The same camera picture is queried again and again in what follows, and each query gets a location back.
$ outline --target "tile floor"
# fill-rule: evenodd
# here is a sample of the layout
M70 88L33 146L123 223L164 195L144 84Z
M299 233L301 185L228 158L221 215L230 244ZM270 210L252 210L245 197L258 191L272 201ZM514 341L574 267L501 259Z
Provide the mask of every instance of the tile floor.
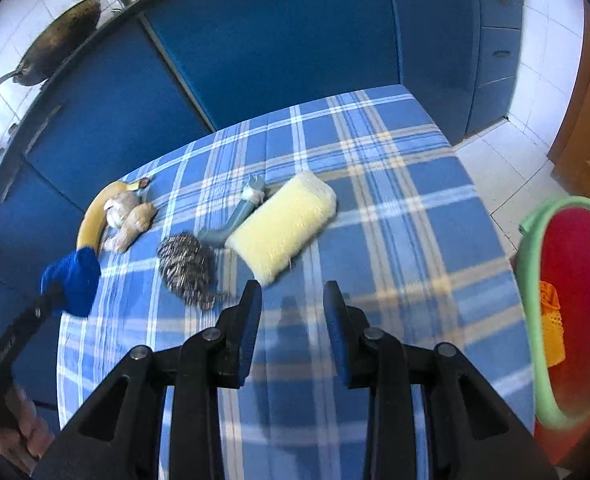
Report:
M545 200L568 195L550 176L548 147L509 121L490 126L455 147L492 216L508 257L519 247L519 224Z
M524 0L522 46L508 119L533 142L550 146L578 74L583 0Z

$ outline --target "frying pan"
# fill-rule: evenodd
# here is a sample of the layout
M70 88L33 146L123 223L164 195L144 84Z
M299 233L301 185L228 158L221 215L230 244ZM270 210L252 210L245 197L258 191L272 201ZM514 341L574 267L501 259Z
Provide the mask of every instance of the frying pan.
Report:
M48 79L92 34L101 10L100 0L83 0L64 12L32 42L17 68L0 77L0 85L11 77L23 86Z

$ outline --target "tablecloth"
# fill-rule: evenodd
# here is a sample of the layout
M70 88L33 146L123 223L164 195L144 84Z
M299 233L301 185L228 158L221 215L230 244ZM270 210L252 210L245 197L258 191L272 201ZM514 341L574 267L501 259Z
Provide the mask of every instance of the tablecloth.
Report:
M89 319L62 317L62 424L131 347L180 345L212 326L222 307L236 304L252 278L234 253L217 251L217 290L229 293L230 301L211 312L186 307L157 272L161 239L222 225L252 174L264 175L271 190L304 170L333 188L338 213L264 288L251 374L242 389L220 390L227 478L360 478L367 393L346 390L336 377L321 303L327 280L338 281L371 325L407 344L455 343L532 429L533 373L514 276L453 149L399 85L244 121L126 176L153 178L144 199L159 213L125 254L101 253L102 278ZM417 389L413 394L418 400ZM416 427L419 475L425 478L419 410Z

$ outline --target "blue cloth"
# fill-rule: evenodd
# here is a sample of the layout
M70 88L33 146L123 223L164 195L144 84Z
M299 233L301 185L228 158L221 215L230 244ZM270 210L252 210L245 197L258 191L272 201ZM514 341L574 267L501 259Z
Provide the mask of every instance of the blue cloth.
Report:
M83 247L46 267L41 275L41 293L52 282L59 282L64 289L66 305L54 310L53 315L67 312L72 316L88 317L97 294L102 269L92 247Z
M333 366L322 309L327 280L338 281L371 326L427 348L455 343L533 428L533 372L513 273L469 176L403 86L244 121L128 175L153 177L143 198L159 213L126 253L101 253L102 279L89 319L62 316L62 423L131 347L180 345L216 322L219 308L186 308L165 289L156 271L160 240L224 225L252 174L263 174L271 192L303 170L333 188L338 213L264 288L250 375L242 389L219 393L227 479L360 478L367 393L346 390ZM216 263L217 289L232 295L222 306L235 304L251 272L228 250L217 251ZM170 410L168 400L163 468ZM419 407L416 415L425 478Z

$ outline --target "drawer handle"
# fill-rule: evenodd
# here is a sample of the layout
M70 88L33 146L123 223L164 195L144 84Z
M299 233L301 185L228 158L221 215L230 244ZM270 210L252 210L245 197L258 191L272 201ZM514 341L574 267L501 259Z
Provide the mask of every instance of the drawer handle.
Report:
M40 135L43 133L43 131L46 129L46 126L48 126L48 123L50 123L50 120L57 114L57 112L59 112L61 110L61 105L57 105L56 107L53 108L53 111L51 111L51 113L48 114L48 117L46 117L46 119L44 120L43 123L41 123L41 126L39 128L37 128L37 131L35 132L35 134L32 136L32 139L30 140L30 142L28 143L28 146L26 146L26 149L24 150L24 156L28 155L30 153L30 150L32 150L32 148L35 146L35 142L37 142L37 139L40 138Z
M511 0L497 0L497 1L500 2L502 5L508 5L508 4L513 3Z

